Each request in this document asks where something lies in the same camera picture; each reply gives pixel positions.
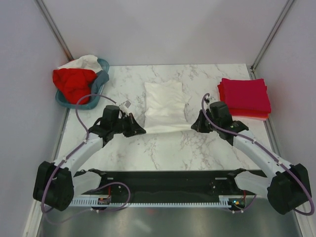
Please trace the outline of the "white robot print t shirt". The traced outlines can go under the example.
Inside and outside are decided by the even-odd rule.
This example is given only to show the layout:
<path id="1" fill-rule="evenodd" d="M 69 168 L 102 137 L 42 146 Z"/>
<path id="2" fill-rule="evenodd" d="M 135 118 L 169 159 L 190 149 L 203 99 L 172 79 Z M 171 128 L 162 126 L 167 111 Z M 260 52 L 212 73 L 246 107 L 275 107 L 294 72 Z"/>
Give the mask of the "white robot print t shirt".
<path id="1" fill-rule="evenodd" d="M 191 125 L 185 117 L 190 96 L 176 80 L 163 83 L 144 83 L 146 111 L 144 129 L 148 134 L 188 131 Z"/>

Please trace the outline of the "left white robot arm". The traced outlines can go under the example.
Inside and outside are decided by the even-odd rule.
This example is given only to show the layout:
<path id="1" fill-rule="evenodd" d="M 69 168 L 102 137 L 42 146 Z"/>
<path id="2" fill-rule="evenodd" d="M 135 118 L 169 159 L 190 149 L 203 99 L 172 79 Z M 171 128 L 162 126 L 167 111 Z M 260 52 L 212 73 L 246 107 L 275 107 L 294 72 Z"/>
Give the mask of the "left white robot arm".
<path id="1" fill-rule="evenodd" d="M 116 134 L 126 138 L 146 134 L 132 113 L 125 113 L 115 105 L 107 105 L 87 132 L 84 140 L 67 155 L 39 165 L 33 190 L 35 200 L 63 211 L 74 197 L 90 190 L 104 194 L 108 190 L 108 181 L 101 178 L 102 172 L 97 169 L 80 171 L 81 166 Z"/>

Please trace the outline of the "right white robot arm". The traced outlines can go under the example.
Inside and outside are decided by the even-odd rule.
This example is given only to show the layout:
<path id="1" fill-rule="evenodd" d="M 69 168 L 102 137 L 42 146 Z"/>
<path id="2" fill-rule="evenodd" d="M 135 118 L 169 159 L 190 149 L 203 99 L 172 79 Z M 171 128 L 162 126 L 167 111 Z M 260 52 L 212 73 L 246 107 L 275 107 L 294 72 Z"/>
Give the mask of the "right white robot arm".
<path id="1" fill-rule="evenodd" d="M 291 164 L 262 145 L 244 123 L 232 119 L 224 102 L 203 98 L 198 118 L 191 128 L 199 133 L 217 132 L 222 140 L 243 152 L 265 174 L 262 177 L 245 169 L 234 171 L 232 179 L 226 182 L 229 193 L 250 191 L 266 198 L 282 215 L 292 210 L 305 216 L 314 214 L 307 169 L 300 163 Z"/>

